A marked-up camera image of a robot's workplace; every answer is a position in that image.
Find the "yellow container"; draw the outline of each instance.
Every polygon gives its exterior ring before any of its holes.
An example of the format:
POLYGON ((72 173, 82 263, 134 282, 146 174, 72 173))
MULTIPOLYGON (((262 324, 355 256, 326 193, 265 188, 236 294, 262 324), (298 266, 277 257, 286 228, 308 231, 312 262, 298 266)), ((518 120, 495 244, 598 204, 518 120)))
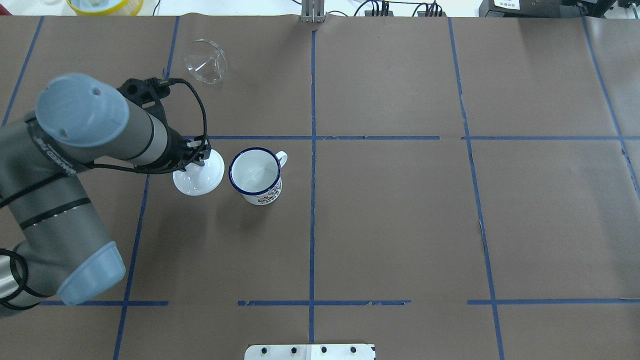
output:
POLYGON ((89 0, 67 0, 78 15, 137 15, 144 0, 102 0, 92 5, 89 0))

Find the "white label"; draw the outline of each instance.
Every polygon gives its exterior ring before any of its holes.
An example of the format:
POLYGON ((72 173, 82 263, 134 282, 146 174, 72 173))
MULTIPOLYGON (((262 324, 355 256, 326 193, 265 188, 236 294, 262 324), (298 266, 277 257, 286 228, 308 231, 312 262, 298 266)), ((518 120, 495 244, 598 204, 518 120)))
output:
POLYGON ((493 0, 493 3, 496 6, 499 6, 505 9, 514 9, 514 10, 520 9, 520 0, 493 0))

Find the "white bracket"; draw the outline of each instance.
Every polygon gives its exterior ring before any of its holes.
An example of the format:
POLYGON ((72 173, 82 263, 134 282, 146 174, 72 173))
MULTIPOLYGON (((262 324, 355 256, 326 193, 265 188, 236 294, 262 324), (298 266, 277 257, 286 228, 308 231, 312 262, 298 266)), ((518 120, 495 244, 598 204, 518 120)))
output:
POLYGON ((324 0, 301 0, 302 22, 324 22, 324 0))
POLYGON ((376 360, 371 344, 252 345, 244 360, 376 360))

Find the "red object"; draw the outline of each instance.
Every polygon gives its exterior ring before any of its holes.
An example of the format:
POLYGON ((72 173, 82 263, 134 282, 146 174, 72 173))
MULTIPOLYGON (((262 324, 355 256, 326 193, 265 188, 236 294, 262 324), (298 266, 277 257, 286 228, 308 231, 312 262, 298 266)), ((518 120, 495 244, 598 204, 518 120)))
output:
POLYGON ((11 13, 4 6, 2 6, 2 4, 0 4, 0 15, 11 15, 11 13))

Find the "mug handle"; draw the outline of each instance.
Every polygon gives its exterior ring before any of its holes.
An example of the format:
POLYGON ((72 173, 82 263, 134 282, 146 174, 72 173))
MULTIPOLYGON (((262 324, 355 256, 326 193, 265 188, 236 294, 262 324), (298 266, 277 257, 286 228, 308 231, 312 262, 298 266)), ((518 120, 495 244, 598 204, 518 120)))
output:
POLYGON ((283 167, 287 163, 287 153, 284 151, 278 151, 278 153, 276 154, 276 158, 278 158, 280 167, 283 167))

